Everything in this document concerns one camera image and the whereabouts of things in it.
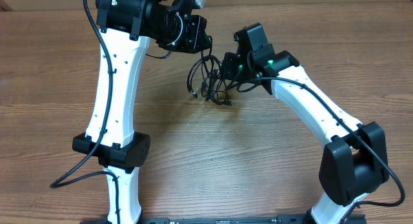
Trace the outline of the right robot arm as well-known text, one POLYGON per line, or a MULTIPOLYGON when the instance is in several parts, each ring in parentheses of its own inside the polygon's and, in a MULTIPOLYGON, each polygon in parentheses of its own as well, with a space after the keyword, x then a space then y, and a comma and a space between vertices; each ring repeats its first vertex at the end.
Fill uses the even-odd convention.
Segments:
POLYGON ((385 133, 347 114, 309 78, 289 52, 276 53, 260 23, 234 34, 222 73, 236 84, 262 86, 288 105, 323 147, 319 180, 324 193, 306 214, 278 216, 279 223, 364 223, 347 218, 350 208, 389 179, 385 133))

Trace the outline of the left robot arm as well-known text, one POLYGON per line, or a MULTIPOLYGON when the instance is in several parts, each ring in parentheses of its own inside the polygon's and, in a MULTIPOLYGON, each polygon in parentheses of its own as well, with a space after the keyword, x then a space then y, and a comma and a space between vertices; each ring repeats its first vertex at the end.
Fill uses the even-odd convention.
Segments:
POLYGON ((134 130, 139 75, 151 41, 168 52, 195 54, 211 47, 207 22, 194 9, 206 0, 96 0, 92 28, 100 44, 97 93, 86 131, 75 151, 96 157, 108 181, 105 223, 140 223, 138 174, 150 137, 134 130))

